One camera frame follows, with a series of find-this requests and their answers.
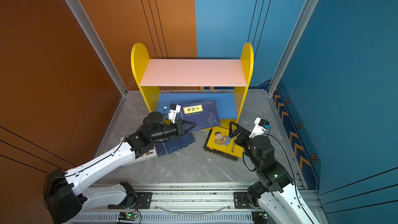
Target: blue shelf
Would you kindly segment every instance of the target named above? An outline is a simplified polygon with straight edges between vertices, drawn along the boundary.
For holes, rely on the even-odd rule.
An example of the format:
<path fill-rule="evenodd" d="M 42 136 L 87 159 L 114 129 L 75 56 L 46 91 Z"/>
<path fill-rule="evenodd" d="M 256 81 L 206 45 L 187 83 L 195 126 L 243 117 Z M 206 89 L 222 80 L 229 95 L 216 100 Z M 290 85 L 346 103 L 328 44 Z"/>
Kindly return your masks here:
<path fill-rule="evenodd" d="M 185 105 L 190 103 L 216 100 L 220 119 L 236 119 L 236 107 L 233 93 L 162 93 L 157 111 L 163 113 L 165 106 L 171 103 Z"/>

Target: orange wall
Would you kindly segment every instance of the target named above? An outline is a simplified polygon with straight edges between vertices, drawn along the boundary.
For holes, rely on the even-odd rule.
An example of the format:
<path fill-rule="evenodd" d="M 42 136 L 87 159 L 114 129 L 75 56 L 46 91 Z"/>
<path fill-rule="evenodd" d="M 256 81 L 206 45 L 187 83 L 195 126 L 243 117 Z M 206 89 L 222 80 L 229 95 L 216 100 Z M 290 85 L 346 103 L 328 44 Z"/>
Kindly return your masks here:
<path fill-rule="evenodd" d="M 0 154 L 47 173 L 91 160 L 121 95 L 67 3 L 0 0 L 0 9 L 0 126 L 70 163 L 2 128 L 0 140 L 48 162 L 4 142 Z M 0 156 L 1 223 L 52 223 L 45 172 Z"/>
<path fill-rule="evenodd" d="M 138 89 L 130 65 L 136 42 L 146 46 L 151 58 L 197 58 L 195 0 L 80 2 L 128 90 Z"/>

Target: blue wall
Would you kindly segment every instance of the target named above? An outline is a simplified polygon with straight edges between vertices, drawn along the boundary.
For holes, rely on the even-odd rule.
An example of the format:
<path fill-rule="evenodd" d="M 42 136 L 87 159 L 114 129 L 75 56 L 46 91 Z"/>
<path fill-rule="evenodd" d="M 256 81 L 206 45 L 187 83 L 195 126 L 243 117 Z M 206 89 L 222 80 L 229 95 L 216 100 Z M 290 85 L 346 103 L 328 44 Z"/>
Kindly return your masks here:
<path fill-rule="evenodd" d="M 240 58 L 248 40 L 254 51 L 270 0 L 195 0 L 198 58 Z M 305 0 L 272 0 L 255 59 L 251 86 L 259 86 L 275 72 Z"/>
<path fill-rule="evenodd" d="M 398 0 L 319 0 L 282 77 L 319 152 L 332 224 L 362 223 L 372 211 L 396 223 L 396 202 L 344 210 L 398 200 L 398 187 L 351 197 L 396 184 L 397 170 L 345 187 L 398 166 L 397 19 Z"/>

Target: dark blue book cover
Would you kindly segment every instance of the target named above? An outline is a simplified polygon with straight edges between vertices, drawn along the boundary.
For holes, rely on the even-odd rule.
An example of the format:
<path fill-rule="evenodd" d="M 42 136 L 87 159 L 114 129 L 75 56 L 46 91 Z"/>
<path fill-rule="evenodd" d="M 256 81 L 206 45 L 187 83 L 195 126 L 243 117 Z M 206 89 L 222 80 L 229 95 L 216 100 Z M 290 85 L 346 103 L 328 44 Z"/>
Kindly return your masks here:
<path fill-rule="evenodd" d="M 181 115 L 183 120 L 196 123 L 196 127 L 192 129 L 192 132 L 221 126 L 216 101 L 214 100 L 183 105 L 181 106 Z"/>
<path fill-rule="evenodd" d="M 185 148 L 193 142 L 195 142 L 195 137 L 192 133 L 187 133 L 180 137 L 171 138 L 169 142 L 155 143 L 155 147 L 158 157 L 160 157 Z"/>

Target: yellow arrow marking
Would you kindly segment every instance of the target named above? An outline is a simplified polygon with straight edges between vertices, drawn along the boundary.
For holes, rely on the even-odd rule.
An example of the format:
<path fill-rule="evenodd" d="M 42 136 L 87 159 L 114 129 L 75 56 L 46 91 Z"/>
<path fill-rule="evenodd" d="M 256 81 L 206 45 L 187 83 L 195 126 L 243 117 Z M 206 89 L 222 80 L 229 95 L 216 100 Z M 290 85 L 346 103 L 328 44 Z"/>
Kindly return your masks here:
<path fill-rule="evenodd" d="M 299 138 L 296 133 L 290 132 L 290 143 L 292 143 L 292 136 Z"/>
<path fill-rule="evenodd" d="M 297 143 L 295 143 L 295 154 L 296 154 L 296 155 L 297 155 L 297 148 L 299 148 L 299 149 L 301 149 L 302 151 L 304 151 L 303 148 L 302 148 L 300 145 L 298 145 Z"/>
<path fill-rule="evenodd" d="M 302 170 L 302 163 L 305 162 L 308 166 L 311 166 L 310 163 L 303 157 L 300 156 L 300 168 Z"/>
<path fill-rule="evenodd" d="M 280 108 L 281 108 L 281 107 L 284 107 L 284 106 L 285 106 L 284 104 L 278 103 L 278 112 L 281 112 L 281 111 L 280 111 Z"/>
<path fill-rule="evenodd" d="M 287 112 L 282 111 L 282 122 L 283 122 L 283 116 L 284 115 L 289 116 L 289 114 L 287 114 Z"/>
<path fill-rule="evenodd" d="M 275 104 L 276 104 L 276 99 L 277 98 L 280 98 L 281 96 L 279 96 L 279 95 L 275 95 Z"/>

